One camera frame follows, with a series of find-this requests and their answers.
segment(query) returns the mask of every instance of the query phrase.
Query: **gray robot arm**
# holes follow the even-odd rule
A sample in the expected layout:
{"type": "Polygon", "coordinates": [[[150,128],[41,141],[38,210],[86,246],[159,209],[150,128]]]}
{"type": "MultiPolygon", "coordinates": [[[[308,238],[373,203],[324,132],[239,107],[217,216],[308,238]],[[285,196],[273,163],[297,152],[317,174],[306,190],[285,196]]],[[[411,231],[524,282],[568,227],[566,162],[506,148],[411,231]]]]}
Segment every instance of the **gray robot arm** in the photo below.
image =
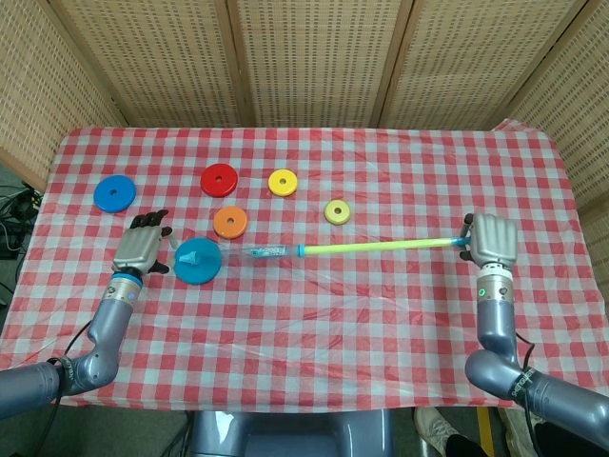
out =
{"type": "Polygon", "coordinates": [[[93,350],[60,365],[49,362],[0,371],[0,419],[48,404],[59,395],[76,395],[106,386],[116,377],[119,349],[125,338],[133,305],[142,288],[142,275],[165,273],[156,261],[165,210],[137,216],[116,251],[110,283],[88,328],[93,350]]]}
{"type": "Polygon", "coordinates": [[[487,214],[466,217],[470,251],[462,258],[481,267],[477,280],[478,340],[484,349],[465,364],[476,387],[521,407],[576,435],[609,449],[609,398],[521,368],[516,352],[514,299],[510,269],[516,262],[517,230],[513,222],[487,214]]]}

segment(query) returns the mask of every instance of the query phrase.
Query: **sneaker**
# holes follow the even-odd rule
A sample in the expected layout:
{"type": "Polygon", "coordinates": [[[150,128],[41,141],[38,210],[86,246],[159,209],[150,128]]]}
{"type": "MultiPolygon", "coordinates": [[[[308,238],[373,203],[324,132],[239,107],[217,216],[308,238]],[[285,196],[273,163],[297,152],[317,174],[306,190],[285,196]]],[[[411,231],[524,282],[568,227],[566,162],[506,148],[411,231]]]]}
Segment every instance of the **sneaker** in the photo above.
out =
{"type": "MultiPolygon", "coordinates": [[[[512,457],[537,457],[531,435],[526,426],[522,409],[499,408],[501,421],[505,425],[505,441],[512,457]]],[[[531,413],[531,425],[542,423],[543,419],[531,413]]]]}
{"type": "Polygon", "coordinates": [[[446,442],[459,432],[434,407],[416,407],[415,429],[427,443],[446,457],[446,442]]]}

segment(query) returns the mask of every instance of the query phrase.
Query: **yellow disc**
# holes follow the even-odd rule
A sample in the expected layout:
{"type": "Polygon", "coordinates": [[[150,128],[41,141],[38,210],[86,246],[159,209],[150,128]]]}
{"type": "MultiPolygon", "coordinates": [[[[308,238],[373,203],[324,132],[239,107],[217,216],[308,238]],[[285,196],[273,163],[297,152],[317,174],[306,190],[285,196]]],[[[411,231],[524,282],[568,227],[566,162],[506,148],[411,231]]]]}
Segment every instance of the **yellow disc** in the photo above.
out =
{"type": "Polygon", "coordinates": [[[286,197],[296,191],[298,178],[289,169],[276,169],[268,177],[268,188],[275,195],[286,197]]]}
{"type": "Polygon", "coordinates": [[[351,209],[343,200],[332,200],[325,206],[324,216],[330,224],[341,226],[351,218],[351,209]]]}

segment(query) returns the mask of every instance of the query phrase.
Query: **red checkered tablecloth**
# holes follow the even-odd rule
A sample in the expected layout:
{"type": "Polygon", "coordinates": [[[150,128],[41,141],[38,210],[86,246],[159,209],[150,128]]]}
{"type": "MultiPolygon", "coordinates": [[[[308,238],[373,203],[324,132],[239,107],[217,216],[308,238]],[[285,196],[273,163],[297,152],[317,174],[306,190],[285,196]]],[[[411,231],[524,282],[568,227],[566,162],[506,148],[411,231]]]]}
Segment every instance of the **red checkered tablecloth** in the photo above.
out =
{"type": "MultiPolygon", "coordinates": [[[[532,364],[607,393],[609,333],[575,201],[556,147],[540,131],[387,129],[78,129],[62,143],[0,344],[0,368],[59,355],[93,315],[131,218],[169,209],[180,240],[217,239],[222,206],[249,225],[223,248],[456,235],[467,212],[520,228],[516,323],[538,343],[532,364]],[[201,171],[239,173],[223,199],[201,171]],[[295,194],[267,189],[274,169],[295,194]],[[93,205],[95,186],[136,183],[123,213],[93,205]],[[344,226],[324,206],[344,199],[344,226]]],[[[164,246],[161,260],[172,257],[164,246]]],[[[67,404],[325,411],[500,405],[463,367],[476,339],[477,267],[451,248],[237,262],[211,283],[149,275],[111,385],[67,404]]],[[[70,355],[88,350],[81,338],[70,355]]]]}

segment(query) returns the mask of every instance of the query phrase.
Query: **orange disc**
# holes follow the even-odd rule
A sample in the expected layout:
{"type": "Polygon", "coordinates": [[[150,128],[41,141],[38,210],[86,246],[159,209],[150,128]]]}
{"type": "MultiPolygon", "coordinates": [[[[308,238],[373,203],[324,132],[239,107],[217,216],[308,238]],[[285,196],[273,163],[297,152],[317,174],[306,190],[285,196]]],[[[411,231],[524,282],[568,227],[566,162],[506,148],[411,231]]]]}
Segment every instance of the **orange disc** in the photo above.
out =
{"type": "Polygon", "coordinates": [[[227,240],[243,235],[246,227],[247,214],[239,207],[224,207],[213,216],[213,229],[227,240]]]}

